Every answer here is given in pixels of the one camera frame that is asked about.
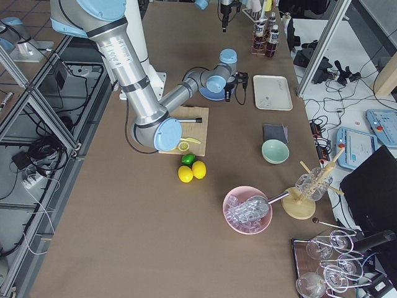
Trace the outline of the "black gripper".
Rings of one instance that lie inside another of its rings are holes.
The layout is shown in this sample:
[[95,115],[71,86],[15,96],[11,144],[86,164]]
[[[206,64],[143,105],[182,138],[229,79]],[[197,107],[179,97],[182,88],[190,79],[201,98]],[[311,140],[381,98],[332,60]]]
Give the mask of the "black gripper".
[[222,32],[226,32],[227,26],[228,26],[228,19],[231,14],[233,7],[232,2],[222,2],[220,4],[220,13],[221,13],[221,27],[222,27]]
[[224,90],[225,90],[225,101],[230,102],[230,97],[235,89],[235,81],[227,82]]

